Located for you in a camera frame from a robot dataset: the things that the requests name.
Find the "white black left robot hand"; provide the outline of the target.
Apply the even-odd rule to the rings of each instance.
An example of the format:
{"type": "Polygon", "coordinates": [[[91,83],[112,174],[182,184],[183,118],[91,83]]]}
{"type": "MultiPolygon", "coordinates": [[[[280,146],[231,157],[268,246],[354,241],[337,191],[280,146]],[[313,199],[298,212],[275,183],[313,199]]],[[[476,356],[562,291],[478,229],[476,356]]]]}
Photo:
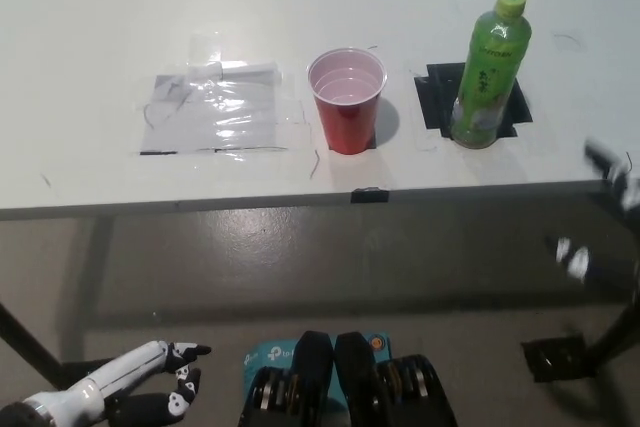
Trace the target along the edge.
{"type": "Polygon", "coordinates": [[[184,419],[200,386],[201,371],[191,366],[212,352],[190,342],[150,341],[87,374],[71,387],[39,392],[21,404],[46,426],[171,426],[184,419]],[[175,376],[169,393],[135,395],[156,374],[175,376]]]}

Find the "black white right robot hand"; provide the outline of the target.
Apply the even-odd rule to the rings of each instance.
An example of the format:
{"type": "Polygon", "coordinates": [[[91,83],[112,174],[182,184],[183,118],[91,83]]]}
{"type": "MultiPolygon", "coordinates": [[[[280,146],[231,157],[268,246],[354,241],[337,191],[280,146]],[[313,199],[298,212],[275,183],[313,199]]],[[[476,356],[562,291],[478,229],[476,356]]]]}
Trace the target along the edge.
{"type": "MultiPolygon", "coordinates": [[[[584,154],[600,175],[613,204],[609,211],[639,240],[639,180],[633,179],[631,162],[622,159],[593,141],[587,141],[584,154]]],[[[551,237],[547,246],[566,274],[584,285],[633,290],[639,283],[638,262],[596,254],[568,237],[551,237]]]]}

